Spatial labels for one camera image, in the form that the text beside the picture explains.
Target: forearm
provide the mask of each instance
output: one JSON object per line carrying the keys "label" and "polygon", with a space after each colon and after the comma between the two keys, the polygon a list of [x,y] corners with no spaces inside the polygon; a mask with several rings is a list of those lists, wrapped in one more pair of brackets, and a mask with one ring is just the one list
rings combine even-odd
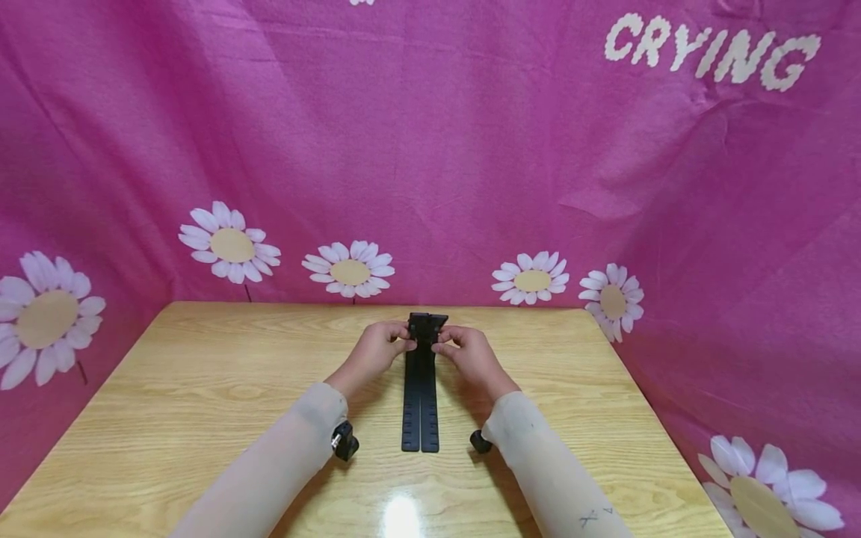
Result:
{"label": "forearm", "polygon": [[266,538],[293,499],[331,457],[331,433],[347,402],[317,383],[210,486],[171,538]]}
{"label": "forearm", "polygon": [[482,435],[495,444],[548,538],[633,538],[610,500],[521,392],[498,399]]}

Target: white daisy petal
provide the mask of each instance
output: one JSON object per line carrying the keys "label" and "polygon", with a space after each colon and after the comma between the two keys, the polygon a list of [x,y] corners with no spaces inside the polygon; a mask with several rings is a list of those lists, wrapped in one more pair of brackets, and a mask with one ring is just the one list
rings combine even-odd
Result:
{"label": "white daisy petal", "polygon": [[370,297],[371,292],[368,289],[368,285],[363,282],[362,284],[359,284],[358,286],[356,286],[356,295],[358,295],[359,297],[363,297],[364,299],[367,299],[368,297]]}
{"label": "white daisy petal", "polygon": [[245,281],[245,270],[242,269],[242,263],[230,264],[230,269],[227,270],[227,280],[234,284],[241,284]]}
{"label": "white daisy petal", "polygon": [[367,263],[368,269],[376,269],[378,267],[382,267],[384,265],[388,265],[392,262],[391,254],[380,254],[379,256],[374,257],[373,260]]}
{"label": "white daisy petal", "polygon": [[198,208],[192,210],[191,218],[195,220],[198,226],[209,233],[216,233],[218,231],[218,220],[206,209]]}
{"label": "white daisy petal", "polygon": [[714,456],[717,466],[726,474],[738,476],[744,469],[744,465],[733,445],[724,436],[714,436],[711,438],[711,454]]}
{"label": "white daisy petal", "polygon": [[630,334],[630,332],[634,329],[634,318],[631,318],[629,313],[624,313],[622,315],[622,330]]}
{"label": "white daisy petal", "polygon": [[72,283],[75,280],[75,271],[71,269],[69,262],[64,257],[57,256],[54,258],[54,265],[57,267],[57,278],[59,278],[59,288],[66,292],[71,292]]}
{"label": "white daisy petal", "polygon": [[190,235],[185,235],[184,233],[180,233],[177,235],[179,240],[182,241],[186,246],[191,247],[195,250],[208,250],[209,249],[209,239],[203,238],[193,238]]}
{"label": "white daisy petal", "polygon": [[39,353],[36,362],[36,386],[43,386],[57,371],[57,352],[52,347],[46,347]]}
{"label": "white daisy petal", "polygon": [[263,276],[260,274],[260,271],[258,271],[251,262],[243,262],[242,271],[245,273],[245,277],[252,282],[260,282],[263,280]]}
{"label": "white daisy petal", "polygon": [[266,263],[261,261],[259,258],[253,257],[251,259],[251,264],[253,264],[254,267],[256,267],[262,274],[272,276],[272,269],[270,269],[269,265],[266,265]]}
{"label": "white daisy petal", "polygon": [[607,281],[610,284],[615,284],[619,281],[619,268],[615,263],[607,265]]}
{"label": "white daisy petal", "polygon": [[317,263],[311,263],[307,260],[302,260],[302,267],[309,271],[313,271],[314,273],[320,273],[321,275],[329,274],[329,268],[325,265],[318,265]]}
{"label": "white daisy petal", "polygon": [[804,527],[799,527],[798,530],[802,531],[802,538],[825,538],[825,536],[815,530],[805,529]]}
{"label": "white daisy petal", "polygon": [[580,292],[580,295],[577,296],[579,299],[585,300],[601,300],[601,293],[595,291],[594,289],[587,289],[585,291]]}
{"label": "white daisy petal", "polygon": [[195,250],[191,253],[191,257],[202,263],[215,263],[218,261],[218,257],[210,250]]}
{"label": "white daisy petal", "polygon": [[618,319],[613,320],[613,337],[617,342],[622,341],[622,322]]}
{"label": "white daisy petal", "polygon": [[236,209],[230,212],[230,227],[240,232],[245,230],[245,216]]}
{"label": "white daisy petal", "polygon": [[39,263],[39,267],[42,271],[42,276],[45,277],[45,284],[48,289],[57,289],[59,288],[59,277],[57,275],[57,268],[54,267],[51,260],[48,259],[47,256],[42,254],[41,252],[34,252],[36,255],[36,260]]}
{"label": "white daisy petal", "polygon": [[520,303],[524,302],[525,300],[526,300],[526,292],[524,292],[521,289],[518,289],[517,292],[514,294],[514,297],[511,297],[511,303],[514,306],[519,305]]}
{"label": "white daisy petal", "polygon": [[360,262],[367,263],[373,260],[379,251],[380,246],[377,243],[371,243],[368,245],[368,248],[366,248],[359,254],[358,259]]}
{"label": "white daisy petal", "polygon": [[197,226],[192,226],[188,224],[183,224],[179,226],[179,230],[190,238],[198,238],[209,240],[212,236],[204,230],[203,228],[198,228]]}
{"label": "white daisy petal", "polygon": [[584,278],[580,280],[580,286],[583,288],[594,289],[596,291],[604,289],[604,284],[597,280],[593,280],[592,278]]}
{"label": "white daisy petal", "polygon": [[367,248],[367,241],[353,241],[353,243],[350,245],[350,257],[354,260],[359,259],[359,255],[361,255]]}
{"label": "white daisy petal", "polygon": [[628,268],[623,265],[616,275],[616,285],[621,288],[626,280],[628,280]]}
{"label": "white daisy petal", "polygon": [[230,209],[227,208],[227,205],[223,201],[213,202],[213,216],[215,217],[215,221],[218,222],[219,228],[230,227]]}
{"label": "white daisy petal", "polygon": [[0,368],[14,361],[20,350],[21,343],[18,342],[18,337],[13,335],[0,338]]}
{"label": "white daisy petal", "polygon": [[733,496],[729,494],[729,492],[718,484],[712,484],[711,482],[703,482],[703,489],[706,492],[706,495],[711,499],[711,503],[718,510],[727,510],[731,508],[735,508],[735,501],[733,500]]}
{"label": "white daisy petal", "polygon": [[341,261],[337,252],[335,252],[335,250],[327,244],[324,244],[317,250],[319,251],[320,255],[329,263],[338,263]]}
{"label": "white daisy petal", "polygon": [[786,479],[788,472],[789,464],[783,450],[774,445],[766,444],[765,448],[762,449],[762,455],[759,457],[756,479],[763,484],[775,484]]}
{"label": "white daisy petal", "polygon": [[0,297],[11,303],[27,306],[36,298],[36,293],[29,282],[17,276],[0,278]]}
{"label": "white daisy petal", "polygon": [[556,267],[553,268],[552,271],[550,271],[550,278],[555,278],[555,277],[561,275],[562,271],[565,270],[565,266],[567,263],[568,263],[568,260],[562,260],[561,262],[559,262],[559,265],[557,265]]}
{"label": "white daisy petal", "polygon": [[20,385],[33,371],[35,363],[36,350],[25,348],[3,372],[3,379],[0,380],[0,391],[8,391]]}
{"label": "white daisy petal", "polygon": [[0,299],[0,321],[15,321],[23,308],[17,303]]}
{"label": "white daisy petal", "polygon": [[520,266],[520,269],[524,271],[529,271],[532,269],[532,258],[529,257],[528,254],[518,254],[517,255],[517,265]]}
{"label": "white daisy petal", "polygon": [[636,276],[632,276],[628,278],[628,280],[622,286],[622,293],[626,294],[629,291],[635,290],[640,287],[640,281],[637,280]]}
{"label": "white daisy petal", "polygon": [[756,456],[751,446],[741,437],[733,437],[733,450],[737,457],[736,464],[739,475],[750,476],[756,465]]}
{"label": "white daisy petal", "polygon": [[347,247],[345,247],[343,243],[332,243],[331,247],[335,251],[335,254],[338,255],[338,259],[332,263],[342,262],[343,260],[350,259],[350,251],[347,250]]}
{"label": "white daisy petal", "polygon": [[281,260],[276,257],[266,256],[265,254],[257,254],[256,256],[261,262],[266,263],[272,267],[278,267],[281,265]]}
{"label": "white daisy petal", "polygon": [[225,276],[227,276],[227,271],[229,270],[230,262],[228,262],[227,260],[219,260],[218,262],[213,263],[213,275],[218,276],[219,278],[224,278]]}
{"label": "white daisy petal", "polygon": [[506,289],[514,288],[514,282],[497,282],[491,286],[492,290],[495,292],[504,292]]}
{"label": "white daisy petal", "polygon": [[60,338],[54,342],[52,347],[57,352],[57,370],[65,374],[71,370],[71,367],[75,366],[75,350],[71,348],[65,338]]}
{"label": "white daisy petal", "polygon": [[558,262],[558,261],[559,261],[559,252],[554,252],[552,255],[550,255],[549,258],[547,258],[547,262],[544,262],[544,265],[539,267],[539,269],[544,271],[545,273],[549,273],[550,271],[553,270],[554,267],[556,267],[556,262]]}
{"label": "white daisy petal", "polygon": [[589,278],[593,279],[594,281],[601,282],[602,286],[606,286],[610,283],[610,281],[607,280],[607,275],[605,275],[601,271],[589,271]]}
{"label": "white daisy petal", "polygon": [[323,257],[315,256],[314,254],[306,254],[305,259],[311,263],[316,263],[317,265],[322,265],[325,268],[330,268],[331,263]]}
{"label": "white daisy petal", "polygon": [[497,270],[493,271],[493,278],[495,278],[498,281],[508,282],[508,281],[514,280],[514,275],[512,275],[508,271],[503,271],[501,269],[497,269]]}
{"label": "white daisy petal", "polygon": [[371,276],[370,278],[368,278],[368,283],[377,286],[379,289],[388,289],[388,287],[391,286],[388,281],[384,281],[381,278],[377,278],[376,276]]}
{"label": "white daisy petal", "polygon": [[729,479],[727,478],[727,475],[720,467],[717,466],[714,460],[709,458],[707,455],[702,454],[697,455],[697,458],[700,461],[700,465],[703,466],[703,469],[705,469],[705,472],[709,474],[712,480],[717,482],[719,486],[729,489]]}
{"label": "white daisy petal", "polygon": [[800,500],[815,499],[825,493],[826,483],[816,471],[801,469],[786,475],[774,485],[775,494],[786,504],[797,504]]}
{"label": "white daisy petal", "polygon": [[790,506],[790,512],[796,521],[812,530],[835,530],[844,526],[839,510],[815,499],[796,502],[794,507]]}
{"label": "white daisy petal", "polygon": [[264,256],[278,257],[281,255],[281,249],[271,244],[257,243],[254,245],[255,253],[263,254]]}
{"label": "white daisy petal", "polygon": [[105,309],[105,299],[101,297],[87,297],[77,306],[78,316],[95,316]]}
{"label": "white daisy petal", "polygon": [[43,294],[47,291],[47,283],[42,275],[42,270],[36,256],[31,253],[25,254],[21,260],[21,269],[24,270],[24,275],[30,281],[30,285],[36,292]]}
{"label": "white daisy petal", "polygon": [[266,232],[260,228],[248,228],[245,230],[245,235],[248,236],[253,243],[262,243],[266,239]]}
{"label": "white daisy petal", "polygon": [[519,275],[521,273],[520,267],[511,262],[503,263],[502,270],[511,273],[512,275]]}
{"label": "white daisy petal", "polygon": [[546,250],[542,250],[538,254],[536,254],[535,258],[532,260],[532,269],[543,270],[544,264],[547,263],[547,260],[550,258],[550,253]]}
{"label": "white daisy petal", "polygon": [[93,341],[93,337],[84,329],[78,326],[72,326],[65,334],[65,340],[73,349],[86,349]]}
{"label": "white daisy petal", "polygon": [[628,304],[625,306],[625,312],[630,314],[634,321],[643,317],[643,307],[640,305]]}
{"label": "white daisy petal", "polygon": [[394,275],[394,267],[391,265],[384,265],[383,267],[377,267],[371,269],[371,275],[373,276],[391,276]]}
{"label": "white daisy petal", "polygon": [[312,273],[311,280],[315,282],[322,282],[324,284],[328,284],[329,282],[335,281],[332,275],[321,275],[320,273]]}
{"label": "white daisy petal", "polygon": [[641,300],[643,300],[644,293],[643,293],[642,289],[635,288],[629,292],[625,292],[624,295],[625,295],[625,300],[630,305],[635,305],[635,304],[639,303]]}
{"label": "white daisy petal", "polygon": [[515,295],[517,295],[517,292],[518,292],[518,291],[520,291],[520,290],[519,290],[519,289],[517,289],[517,288],[512,288],[512,289],[510,289],[510,290],[506,291],[504,294],[502,294],[502,295],[499,297],[499,300],[510,300],[512,297],[514,297]]}

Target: finger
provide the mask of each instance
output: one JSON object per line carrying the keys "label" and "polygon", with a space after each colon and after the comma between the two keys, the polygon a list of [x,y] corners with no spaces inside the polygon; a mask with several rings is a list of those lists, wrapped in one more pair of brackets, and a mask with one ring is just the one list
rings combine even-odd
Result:
{"label": "finger", "polygon": [[456,348],[453,345],[448,345],[446,343],[435,343],[430,347],[434,353],[438,353],[452,361],[457,361],[457,358],[461,354],[461,350]]}
{"label": "finger", "polygon": [[416,349],[416,346],[417,344],[415,340],[398,340],[397,342],[392,343],[395,355],[400,355],[407,351],[413,351]]}

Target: wooden table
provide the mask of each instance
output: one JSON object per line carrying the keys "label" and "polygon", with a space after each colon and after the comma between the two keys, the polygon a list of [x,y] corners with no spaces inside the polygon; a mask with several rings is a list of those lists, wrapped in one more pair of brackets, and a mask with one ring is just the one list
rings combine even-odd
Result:
{"label": "wooden table", "polygon": [[[583,311],[416,307],[481,328],[641,538],[729,538],[627,370]],[[174,303],[0,516],[3,538],[166,536],[362,328],[406,306]],[[273,536],[538,535],[517,482],[469,434],[490,407],[437,360],[439,454],[400,451],[403,361],[350,402],[362,447],[334,458]]]}

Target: black bracket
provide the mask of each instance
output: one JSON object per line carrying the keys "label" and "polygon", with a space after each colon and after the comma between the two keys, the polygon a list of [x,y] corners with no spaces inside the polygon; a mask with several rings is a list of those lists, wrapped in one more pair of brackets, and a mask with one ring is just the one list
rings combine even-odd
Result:
{"label": "black bracket", "polygon": [[437,421],[436,354],[431,345],[449,317],[441,314],[413,312],[408,322],[414,351],[406,352],[404,373],[404,421],[400,449],[404,452],[439,452]]}
{"label": "black bracket", "polygon": [[344,461],[348,461],[359,449],[359,440],[353,436],[350,421],[344,420],[331,433],[331,449],[338,459]]}

